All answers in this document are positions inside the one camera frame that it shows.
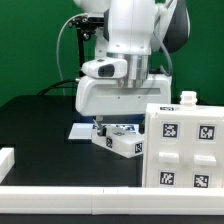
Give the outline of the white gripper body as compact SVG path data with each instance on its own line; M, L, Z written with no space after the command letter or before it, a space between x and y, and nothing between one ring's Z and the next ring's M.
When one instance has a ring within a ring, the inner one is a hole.
M148 103L171 102L171 77L156 74L138 88L119 87L114 79L83 77L77 88L76 110L83 116L144 114Z

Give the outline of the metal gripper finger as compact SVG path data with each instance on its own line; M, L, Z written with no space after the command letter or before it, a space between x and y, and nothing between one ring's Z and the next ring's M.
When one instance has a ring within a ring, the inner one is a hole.
M106 128L102 125L102 122L97 119L97 117L93 118L93 122L95 126L97 127L97 134L99 136L105 136L106 135Z

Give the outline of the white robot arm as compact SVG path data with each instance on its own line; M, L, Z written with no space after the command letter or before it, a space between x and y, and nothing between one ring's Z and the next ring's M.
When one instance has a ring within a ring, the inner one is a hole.
M151 68L154 52L178 51L190 34L186 0L73 0L96 30L95 58L85 62L76 110L92 116L141 115L149 103L171 101L173 65Z

